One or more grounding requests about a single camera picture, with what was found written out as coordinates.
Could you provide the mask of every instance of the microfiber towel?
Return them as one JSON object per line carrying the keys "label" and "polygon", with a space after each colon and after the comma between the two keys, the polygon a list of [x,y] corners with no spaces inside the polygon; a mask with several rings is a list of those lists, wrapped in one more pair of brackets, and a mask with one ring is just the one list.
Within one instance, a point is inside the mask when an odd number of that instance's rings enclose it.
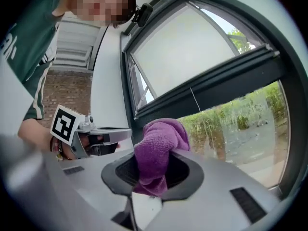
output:
{"label": "microfiber towel", "polygon": [[140,172],[134,192],[150,196],[161,196],[167,191],[165,173],[169,162],[169,151],[189,151],[187,133],[175,119],[158,119],[145,125],[143,140],[134,147]]}

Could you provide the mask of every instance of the hair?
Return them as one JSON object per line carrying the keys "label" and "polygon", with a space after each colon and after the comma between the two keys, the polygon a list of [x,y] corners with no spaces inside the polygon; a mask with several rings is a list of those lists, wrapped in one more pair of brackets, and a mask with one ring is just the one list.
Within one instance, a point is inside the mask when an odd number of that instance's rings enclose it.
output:
{"label": "hair", "polygon": [[118,28],[119,25],[129,21],[136,12],[136,8],[137,8],[136,0],[128,0],[127,9],[123,9],[123,13],[117,15],[116,22],[112,23],[113,27]]}

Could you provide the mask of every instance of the white stripe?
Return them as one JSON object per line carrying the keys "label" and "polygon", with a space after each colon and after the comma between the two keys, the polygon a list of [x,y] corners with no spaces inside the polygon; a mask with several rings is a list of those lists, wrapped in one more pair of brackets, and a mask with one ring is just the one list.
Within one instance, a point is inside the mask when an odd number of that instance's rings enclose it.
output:
{"label": "white stripe", "polygon": [[49,66],[44,70],[42,76],[39,78],[39,81],[38,81],[38,88],[37,88],[37,91],[35,92],[35,96],[34,96],[34,101],[33,101],[33,108],[36,110],[37,112],[37,119],[42,119],[43,118],[43,114],[38,106],[38,98],[39,98],[39,90],[41,89],[41,104],[43,105],[43,89],[44,89],[44,85],[45,85],[45,80],[44,78],[46,77],[47,75],[47,72],[49,70],[49,68],[51,67],[52,65],[52,62],[49,64]]}

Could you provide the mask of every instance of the green t-shirt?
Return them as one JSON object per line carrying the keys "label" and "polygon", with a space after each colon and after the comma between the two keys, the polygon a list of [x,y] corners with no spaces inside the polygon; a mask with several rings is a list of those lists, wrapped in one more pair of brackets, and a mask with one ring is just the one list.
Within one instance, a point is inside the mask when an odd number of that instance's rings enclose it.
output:
{"label": "green t-shirt", "polygon": [[61,17],[52,15],[59,0],[32,0],[0,45],[7,60],[34,101],[26,119],[43,119],[43,87],[56,56],[56,40]]}

